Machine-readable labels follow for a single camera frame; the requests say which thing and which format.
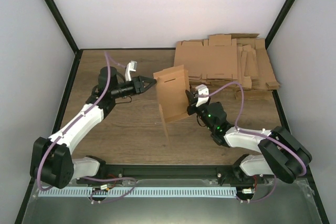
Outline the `cardboard box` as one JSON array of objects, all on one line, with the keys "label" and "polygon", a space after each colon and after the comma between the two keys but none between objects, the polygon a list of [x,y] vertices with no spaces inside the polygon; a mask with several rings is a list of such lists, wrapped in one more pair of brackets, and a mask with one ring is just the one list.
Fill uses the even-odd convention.
[{"label": "cardboard box", "polygon": [[156,80],[156,97],[164,135],[167,144],[170,144],[167,124],[188,117],[185,93],[190,89],[188,71],[184,65],[180,65],[155,72],[153,77]]}]

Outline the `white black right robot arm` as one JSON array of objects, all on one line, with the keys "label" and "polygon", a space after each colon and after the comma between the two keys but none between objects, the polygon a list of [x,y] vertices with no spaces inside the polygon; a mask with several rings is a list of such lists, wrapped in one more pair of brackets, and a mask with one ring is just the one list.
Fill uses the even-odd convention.
[{"label": "white black right robot arm", "polygon": [[197,115],[217,145],[258,152],[258,155],[244,154],[232,165],[235,181],[244,184],[252,176],[274,175],[291,184],[306,174],[312,156],[286,128],[243,129],[228,122],[222,104],[211,102],[208,89],[185,93],[188,115]]}]

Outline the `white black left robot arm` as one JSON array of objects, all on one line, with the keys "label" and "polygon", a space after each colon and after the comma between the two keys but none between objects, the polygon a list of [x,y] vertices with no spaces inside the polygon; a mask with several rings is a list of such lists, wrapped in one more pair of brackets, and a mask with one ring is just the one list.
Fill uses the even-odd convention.
[{"label": "white black left robot arm", "polygon": [[30,175],[37,180],[40,190],[49,187],[62,189],[73,179],[89,177],[95,184],[102,184],[107,170],[101,167],[104,161],[86,156],[74,159],[72,154],[83,138],[113,110],[116,99],[145,93],[156,80],[136,76],[119,83],[114,67],[103,67],[98,75],[98,84],[80,112],[63,128],[48,138],[39,137],[33,145]]}]

